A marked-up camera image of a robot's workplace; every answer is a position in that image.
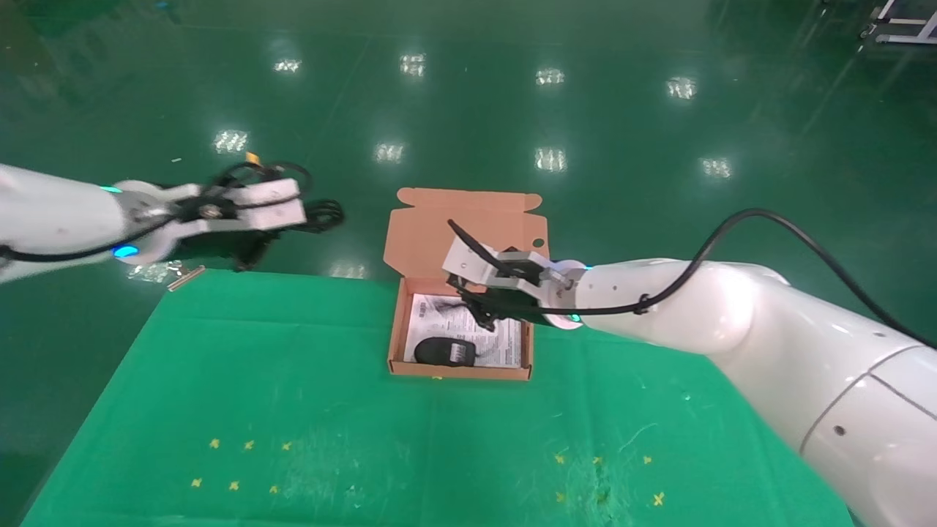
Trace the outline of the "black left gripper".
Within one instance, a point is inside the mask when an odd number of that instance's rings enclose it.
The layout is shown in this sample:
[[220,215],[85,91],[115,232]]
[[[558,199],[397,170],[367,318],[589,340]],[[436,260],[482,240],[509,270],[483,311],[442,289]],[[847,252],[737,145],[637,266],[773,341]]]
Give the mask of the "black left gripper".
[[174,260],[232,258],[234,272],[250,272],[264,259],[275,236],[256,236],[253,231],[207,231],[180,240]]

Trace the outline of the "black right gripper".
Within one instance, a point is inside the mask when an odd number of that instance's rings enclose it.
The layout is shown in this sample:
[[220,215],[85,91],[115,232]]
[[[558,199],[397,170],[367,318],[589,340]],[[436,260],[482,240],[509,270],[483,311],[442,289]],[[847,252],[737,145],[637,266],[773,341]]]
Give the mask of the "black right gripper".
[[462,302],[466,304],[478,304],[478,306],[484,308],[498,308],[497,313],[489,313],[487,310],[471,310],[471,316],[475,320],[475,324],[488,332],[495,332],[498,321],[508,319],[528,321],[530,324],[535,324],[535,326],[579,327],[579,317],[576,315],[546,315],[516,310],[516,307],[540,307],[536,298],[529,296],[524,291],[482,287],[473,283],[455,283],[455,290]]

